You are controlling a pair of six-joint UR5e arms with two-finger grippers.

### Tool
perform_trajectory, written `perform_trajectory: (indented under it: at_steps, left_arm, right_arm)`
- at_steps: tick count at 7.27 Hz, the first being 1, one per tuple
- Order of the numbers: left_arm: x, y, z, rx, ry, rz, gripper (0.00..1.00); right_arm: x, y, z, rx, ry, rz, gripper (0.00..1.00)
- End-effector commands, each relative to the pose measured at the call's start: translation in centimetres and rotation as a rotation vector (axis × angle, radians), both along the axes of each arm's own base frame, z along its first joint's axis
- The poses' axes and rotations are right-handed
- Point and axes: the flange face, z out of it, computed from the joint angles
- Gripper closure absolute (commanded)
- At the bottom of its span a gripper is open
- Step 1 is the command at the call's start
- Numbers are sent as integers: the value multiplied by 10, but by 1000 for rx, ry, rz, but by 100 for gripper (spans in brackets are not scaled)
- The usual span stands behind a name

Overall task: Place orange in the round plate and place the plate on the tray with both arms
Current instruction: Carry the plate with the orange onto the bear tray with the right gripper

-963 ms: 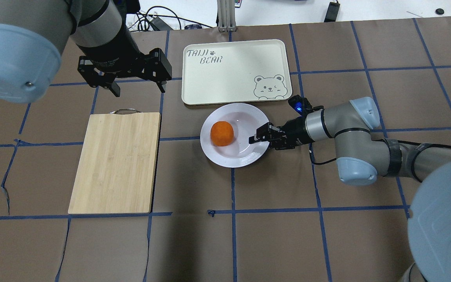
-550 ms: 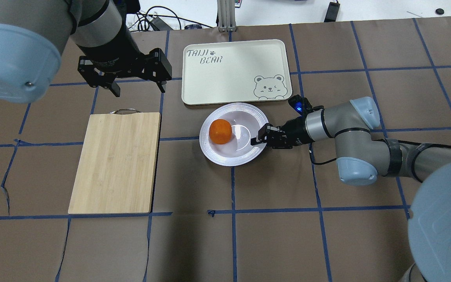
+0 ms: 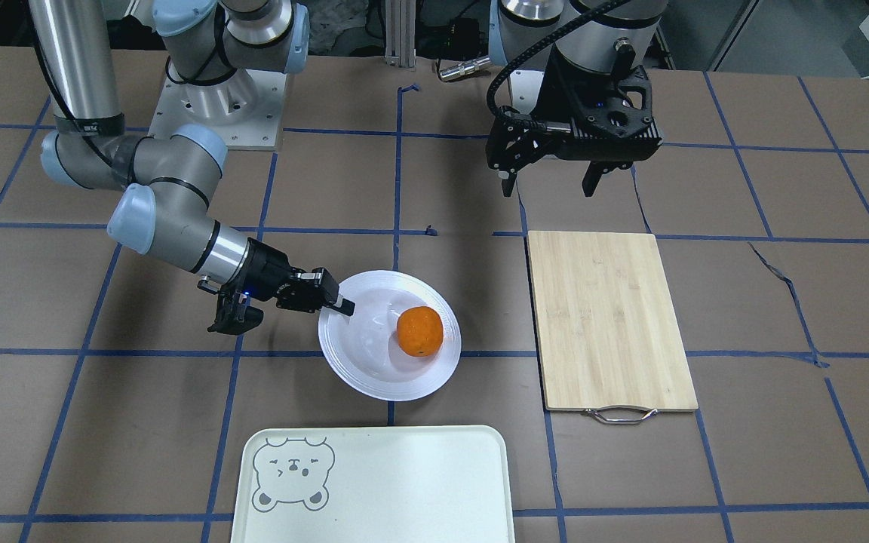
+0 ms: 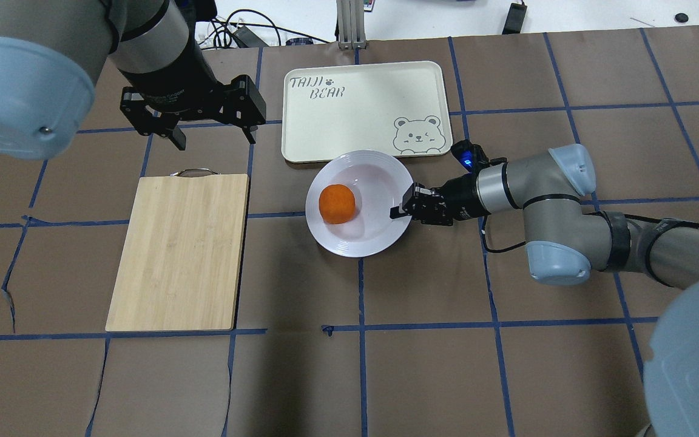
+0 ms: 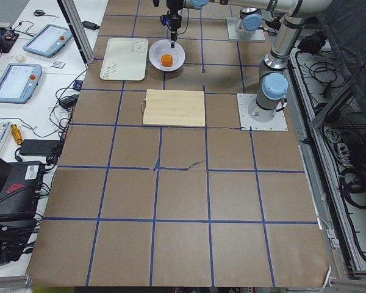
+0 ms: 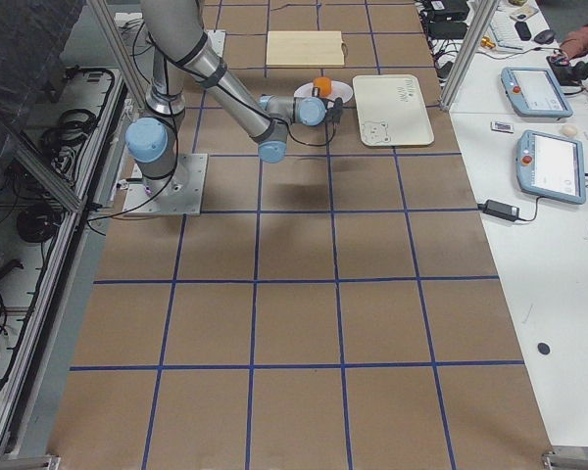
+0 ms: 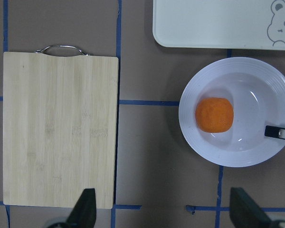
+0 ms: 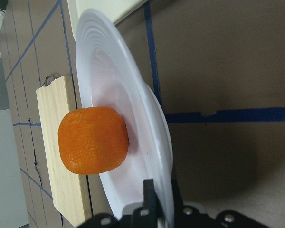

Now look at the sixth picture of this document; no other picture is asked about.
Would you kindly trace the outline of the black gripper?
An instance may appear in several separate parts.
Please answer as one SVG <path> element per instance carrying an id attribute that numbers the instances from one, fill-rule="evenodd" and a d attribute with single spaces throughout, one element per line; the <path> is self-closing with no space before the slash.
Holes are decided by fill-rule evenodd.
<path id="1" fill-rule="evenodd" d="M 334 100 L 330 98 L 331 92 L 331 88 L 314 86 L 312 88 L 311 96 L 320 99 L 325 106 L 329 106 L 334 104 Z"/>

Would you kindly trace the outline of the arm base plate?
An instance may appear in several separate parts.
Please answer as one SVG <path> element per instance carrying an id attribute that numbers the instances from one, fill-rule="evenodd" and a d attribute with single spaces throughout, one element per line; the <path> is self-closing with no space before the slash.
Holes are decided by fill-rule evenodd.
<path id="1" fill-rule="evenodd" d="M 207 154 L 180 154 L 174 175 L 159 181 L 144 178 L 134 164 L 122 211 L 128 216 L 199 215 L 202 208 Z"/>
<path id="2" fill-rule="evenodd" d="M 223 29 L 207 30 L 207 41 L 203 48 L 203 56 L 212 63 L 223 58 L 226 32 Z"/>

